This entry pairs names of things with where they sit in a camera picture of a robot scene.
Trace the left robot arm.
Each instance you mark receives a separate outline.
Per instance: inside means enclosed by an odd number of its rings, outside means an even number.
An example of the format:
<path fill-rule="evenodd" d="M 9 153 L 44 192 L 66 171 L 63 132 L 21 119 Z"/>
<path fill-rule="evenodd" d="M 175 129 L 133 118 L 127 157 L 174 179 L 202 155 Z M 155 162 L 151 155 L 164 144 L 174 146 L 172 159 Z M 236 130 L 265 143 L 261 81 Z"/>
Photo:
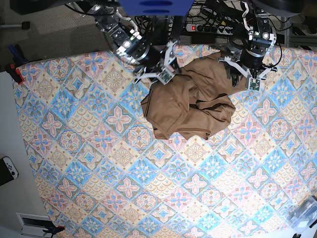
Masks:
<path fill-rule="evenodd" d="M 254 6 L 250 1 L 241 1 L 242 19 L 231 28 L 229 56 L 218 58 L 224 64 L 233 87 L 242 79 L 245 88 L 260 90 L 261 82 L 267 74 L 277 71 L 278 63 L 265 64 L 264 58 L 274 48 L 276 31 L 270 24 L 270 18 L 264 9 Z"/>

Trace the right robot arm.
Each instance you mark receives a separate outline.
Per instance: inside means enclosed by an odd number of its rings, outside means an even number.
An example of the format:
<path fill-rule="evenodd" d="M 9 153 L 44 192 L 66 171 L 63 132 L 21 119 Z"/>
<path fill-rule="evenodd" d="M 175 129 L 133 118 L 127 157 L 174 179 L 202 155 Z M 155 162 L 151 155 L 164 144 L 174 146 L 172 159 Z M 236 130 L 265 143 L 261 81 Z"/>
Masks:
<path fill-rule="evenodd" d="M 170 36 L 172 18 L 123 16 L 112 2 L 97 0 L 91 5 L 87 14 L 95 18 L 117 57 L 134 67 L 135 83 L 148 78 L 166 85 L 180 72 L 173 53 L 177 40 Z"/>

